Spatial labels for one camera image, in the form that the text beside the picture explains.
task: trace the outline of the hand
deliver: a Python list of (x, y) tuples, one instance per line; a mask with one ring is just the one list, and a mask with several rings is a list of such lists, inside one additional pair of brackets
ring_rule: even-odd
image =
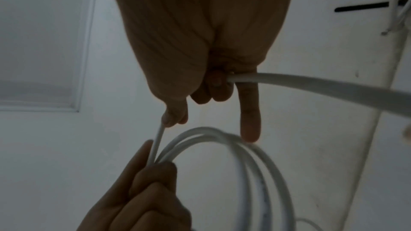
[(191, 230), (190, 212), (176, 197), (176, 166), (145, 168), (151, 145), (148, 141), (140, 148), (77, 231)]
[[(151, 92), (165, 102), (163, 123), (188, 120), (186, 98), (226, 101), (228, 73), (256, 72), (284, 22), (290, 0), (117, 0)], [(241, 136), (260, 136), (257, 84), (237, 84)]]

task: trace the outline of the cord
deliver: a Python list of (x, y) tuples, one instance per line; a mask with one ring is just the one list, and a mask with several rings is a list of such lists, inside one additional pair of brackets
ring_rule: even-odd
[[(411, 117), (411, 94), (404, 92), (284, 74), (234, 74), (229, 75), (227, 80), (229, 82), (266, 83), (306, 90)], [(259, 195), (259, 204), (262, 212), (259, 230), (272, 230), (272, 208), (267, 184), (260, 168), (250, 153), (254, 153), (263, 162), (274, 181), (281, 206), (281, 230), (295, 231), (296, 222), (304, 222), (311, 225), (317, 231), (323, 231), (313, 221), (295, 217), (290, 192), (281, 172), (270, 157), (257, 145), (246, 143), (241, 137), (225, 133), (216, 128), (198, 127), (185, 131), (174, 138), (156, 159), (163, 133), (164, 126), (161, 124), (154, 139), (147, 165), (173, 161), (185, 149), (199, 143), (216, 142), (227, 146), (231, 151), (237, 165), (236, 168), (240, 180), (240, 207), (237, 213), (235, 231), (249, 231), (251, 225), (252, 198), (247, 167), (255, 176), (255, 185)]]

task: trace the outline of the fist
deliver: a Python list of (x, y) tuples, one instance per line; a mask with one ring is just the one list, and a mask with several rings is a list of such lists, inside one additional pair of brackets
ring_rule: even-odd
[[(256, 72), (279, 33), (290, 0), (117, 0), (167, 126), (188, 120), (187, 97), (204, 104), (233, 93), (228, 73)], [(241, 136), (260, 136), (257, 84), (237, 84)]]
[(142, 146), (77, 231), (191, 230), (190, 212), (176, 197), (176, 166), (160, 163), (145, 168), (151, 145)]

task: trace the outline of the white cable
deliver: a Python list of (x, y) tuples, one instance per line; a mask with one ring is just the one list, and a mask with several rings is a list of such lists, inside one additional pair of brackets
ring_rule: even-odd
[[(229, 75), (227, 80), (229, 82), (267, 83), (287, 86), (411, 117), (411, 95), (408, 93), (360, 86), (352, 83), (282, 74)], [(316, 223), (309, 219), (295, 218), (290, 192), (281, 172), (270, 157), (257, 145), (246, 143), (239, 136), (225, 133), (215, 128), (198, 127), (178, 135), (164, 148), (158, 158), (155, 159), (163, 133), (164, 126), (161, 124), (157, 136), (154, 139), (147, 165), (172, 161), (185, 149), (204, 142), (220, 143), (230, 149), (236, 161), (240, 180), (240, 210), (237, 213), (235, 231), (248, 231), (251, 225), (250, 179), (246, 167), (248, 167), (256, 177), (255, 184), (259, 192), (259, 202), (262, 208), (259, 230), (271, 231), (272, 228), (272, 209), (267, 185), (257, 163), (249, 154), (250, 152), (254, 153), (264, 163), (277, 188), (281, 206), (281, 230), (295, 231), (296, 222), (305, 222), (317, 231), (322, 231)]]

